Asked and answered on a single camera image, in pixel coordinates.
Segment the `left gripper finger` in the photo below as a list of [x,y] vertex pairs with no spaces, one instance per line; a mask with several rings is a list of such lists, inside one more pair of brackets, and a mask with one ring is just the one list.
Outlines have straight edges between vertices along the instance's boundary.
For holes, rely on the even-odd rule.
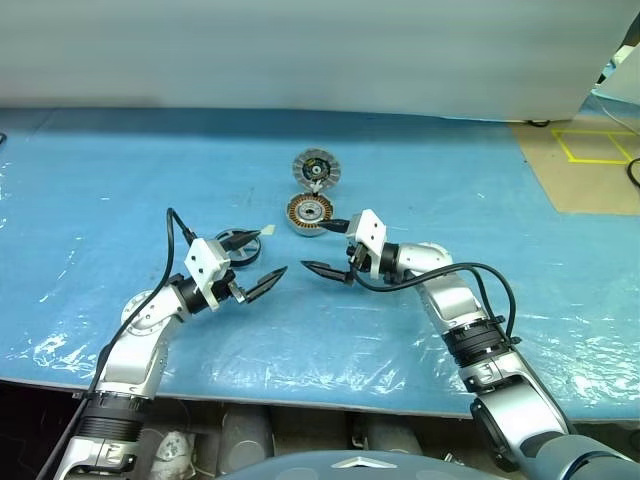
[[260,278],[251,289],[245,291],[245,302],[252,303],[271,290],[286,271],[287,267],[281,267]]
[[261,235],[260,230],[249,230],[233,233],[225,239],[226,251],[237,251]]

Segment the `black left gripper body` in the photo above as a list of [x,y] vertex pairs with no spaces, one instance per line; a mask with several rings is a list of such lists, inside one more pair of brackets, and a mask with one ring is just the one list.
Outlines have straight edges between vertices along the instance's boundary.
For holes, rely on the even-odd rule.
[[215,286],[216,296],[220,299],[233,298],[237,303],[246,301],[246,294],[235,280],[235,267],[243,267],[247,265],[249,255],[245,247],[239,247],[229,252],[230,260],[226,265],[225,273],[218,280]]

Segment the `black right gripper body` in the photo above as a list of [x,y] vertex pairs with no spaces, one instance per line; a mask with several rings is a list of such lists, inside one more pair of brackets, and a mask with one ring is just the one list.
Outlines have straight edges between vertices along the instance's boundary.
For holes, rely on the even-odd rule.
[[346,282],[353,283],[359,274],[371,277],[372,256],[370,249],[362,242],[349,242],[346,248],[349,268]]

